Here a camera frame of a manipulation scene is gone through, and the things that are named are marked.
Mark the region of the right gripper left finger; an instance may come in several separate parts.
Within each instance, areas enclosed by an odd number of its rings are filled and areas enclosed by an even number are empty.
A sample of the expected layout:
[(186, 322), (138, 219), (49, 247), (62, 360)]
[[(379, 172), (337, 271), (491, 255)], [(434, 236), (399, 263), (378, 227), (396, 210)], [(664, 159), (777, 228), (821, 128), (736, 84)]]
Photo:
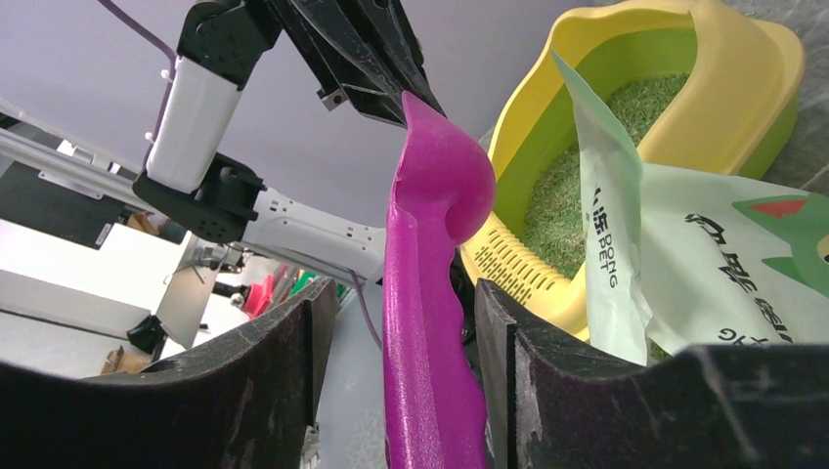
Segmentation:
[(338, 299), (319, 278), (274, 310), (141, 372), (1, 368), (5, 468), (296, 468)]

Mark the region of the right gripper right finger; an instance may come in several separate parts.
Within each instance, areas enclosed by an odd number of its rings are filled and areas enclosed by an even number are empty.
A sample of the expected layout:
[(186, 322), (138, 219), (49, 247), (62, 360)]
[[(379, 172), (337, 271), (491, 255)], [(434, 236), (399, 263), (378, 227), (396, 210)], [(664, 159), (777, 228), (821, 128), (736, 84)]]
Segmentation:
[(824, 468), (824, 346), (694, 346), (646, 367), (476, 287), (496, 468)]

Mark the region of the green cat litter bag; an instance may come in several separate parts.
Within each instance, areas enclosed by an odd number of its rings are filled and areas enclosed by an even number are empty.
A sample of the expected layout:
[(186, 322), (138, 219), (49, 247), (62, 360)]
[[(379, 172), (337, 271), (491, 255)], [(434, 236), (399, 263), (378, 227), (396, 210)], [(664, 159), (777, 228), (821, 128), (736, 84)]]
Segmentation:
[(587, 81), (573, 101), (590, 344), (644, 364), (653, 347), (828, 340), (828, 199), (643, 162)]

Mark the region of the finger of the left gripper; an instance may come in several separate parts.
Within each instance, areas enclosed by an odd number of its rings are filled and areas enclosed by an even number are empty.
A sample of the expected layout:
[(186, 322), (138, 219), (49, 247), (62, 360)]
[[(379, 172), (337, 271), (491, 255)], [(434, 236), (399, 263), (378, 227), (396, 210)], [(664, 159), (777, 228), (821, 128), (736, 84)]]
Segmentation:
[(400, 1), (272, 1), (279, 23), (311, 68), (318, 96), (361, 115), (404, 127), (408, 91), (442, 112), (424, 57)]

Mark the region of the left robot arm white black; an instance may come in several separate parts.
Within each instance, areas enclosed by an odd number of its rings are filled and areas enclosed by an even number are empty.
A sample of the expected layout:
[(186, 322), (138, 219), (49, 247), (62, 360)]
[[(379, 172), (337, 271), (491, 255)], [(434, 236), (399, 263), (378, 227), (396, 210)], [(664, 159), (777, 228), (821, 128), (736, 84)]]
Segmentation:
[(287, 35), (328, 108), (405, 126), (402, 96), (437, 107), (398, 1), (197, 1), (183, 22), (158, 128), (133, 192), (200, 238), (348, 285), (381, 279), (385, 232), (269, 188), (219, 144), (262, 55)]

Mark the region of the magenta plastic scoop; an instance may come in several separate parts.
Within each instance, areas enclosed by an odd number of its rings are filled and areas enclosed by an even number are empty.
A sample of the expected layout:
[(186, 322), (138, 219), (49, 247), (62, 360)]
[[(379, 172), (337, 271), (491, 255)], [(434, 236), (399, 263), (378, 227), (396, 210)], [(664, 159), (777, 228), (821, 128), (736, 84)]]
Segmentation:
[(487, 153), (407, 92), (407, 136), (386, 217), (383, 273), (385, 434), (393, 468), (482, 468), (484, 394), (462, 346), (450, 267), (483, 226), (496, 182)]

